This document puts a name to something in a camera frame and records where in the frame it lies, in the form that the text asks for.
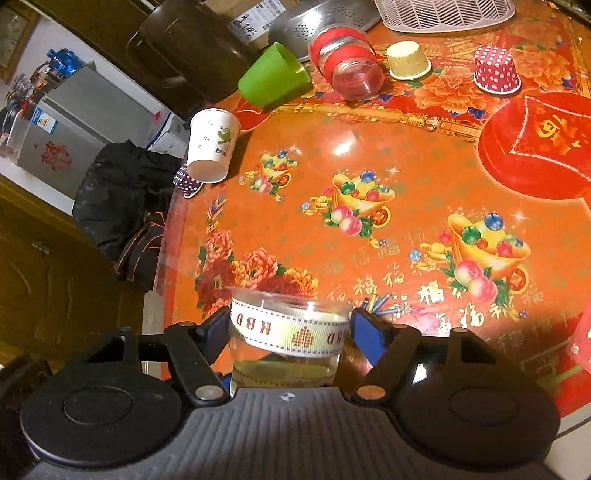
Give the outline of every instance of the white paper cup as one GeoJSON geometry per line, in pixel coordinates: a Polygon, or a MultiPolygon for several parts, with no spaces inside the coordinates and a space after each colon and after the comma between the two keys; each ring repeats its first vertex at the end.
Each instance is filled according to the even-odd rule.
{"type": "Polygon", "coordinates": [[[207,108],[191,120],[187,172],[202,183],[216,183],[228,175],[240,134],[238,118],[221,108],[207,108]]]}

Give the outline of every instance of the glass jar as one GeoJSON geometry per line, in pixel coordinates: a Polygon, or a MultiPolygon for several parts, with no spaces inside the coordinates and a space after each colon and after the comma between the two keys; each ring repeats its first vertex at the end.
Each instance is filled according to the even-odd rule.
{"type": "Polygon", "coordinates": [[[384,84],[384,72],[373,59],[351,58],[335,67],[330,84],[345,100],[359,102],[378,94],[384,84]]]}
{"type": "Polygon", "coordinates": [[[314,37],[310,39],[308,44],[308,55],[310,57],[310,61],[314,64],[314,66],[318,67],[319,63],[319,54],[321,51],[324,50],[326,46],[338,40],[340,38],[347,37],[347,38],[355,38],[357,40],[361,40],[367,45],[371,45],[369,38],[362,30],[352,26],[352,25],[344,25],[344,24],[333,24],[329,25],[328,27],[324,27],[321,30],[318,30],[314,37]]]}
{"type": "Polygon", "coordinates": [[[230,394],[331,385],[349,329],[346,303],[231,288],[230,394]]]}
{"type": "Polygon", "coordinates": [[[335,38],[322,47],[320,49],[320,53],[318,54],[318,70],[322,75],[324,75],[324,64],[326,63],[326,60],[329,58],[330,54],[335,50],[344,47],[345,45],[357,45],[375,54],[374,48],[366,41],[349,36],[335,38]]]}

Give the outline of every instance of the green plastic cup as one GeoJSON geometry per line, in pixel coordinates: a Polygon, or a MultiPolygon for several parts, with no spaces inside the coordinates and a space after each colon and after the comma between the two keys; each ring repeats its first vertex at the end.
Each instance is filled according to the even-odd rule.
{"type": "Polygon", "coordinates": [[[238,82],[238,90],[258,107],[288,102],[312,87],[310,75],[295,55],[274,43],[259,57],[238,82]]]}

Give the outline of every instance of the box label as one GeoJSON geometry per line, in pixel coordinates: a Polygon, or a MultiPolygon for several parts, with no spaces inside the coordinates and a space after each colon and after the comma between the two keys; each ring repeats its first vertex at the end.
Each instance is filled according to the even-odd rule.
{"type": "Polygon", "coordinates": [[[41,127],[50,135],[56,130],[57,120],[52,116],[47,115],[43,110],[39,107],[35,109],[35,113],[33,114],[33,118],[31,120],[32,124],[35,124],[38,127],[41,127]]]}
{"type": "Polygon", "coordinates": [[[248,45],[268,32],[271,22],[284,11],[285,7],[279,0],[263,0],[242,15],[238,15],[228,24],[228,27],[242,43],[248,45]]]}

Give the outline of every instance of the purple polka dot cup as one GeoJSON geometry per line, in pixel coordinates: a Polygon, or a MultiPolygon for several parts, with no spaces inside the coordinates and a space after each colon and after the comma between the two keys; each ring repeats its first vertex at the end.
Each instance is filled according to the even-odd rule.
{"type": "Polygon", "coordinates": [[[189,176],[186,165],[179,168],[174,176],[173,185],[183,192],[186,199],[195,197],[203,188],[203,183],[189,176]]]}
{"type": "Polygon", "coordinates": [[[515,71],[513,55],[504,48],[487,45],[476,50],[474,83],[493,95],[510,95],[521,87],[521,79],[515,71]]]}

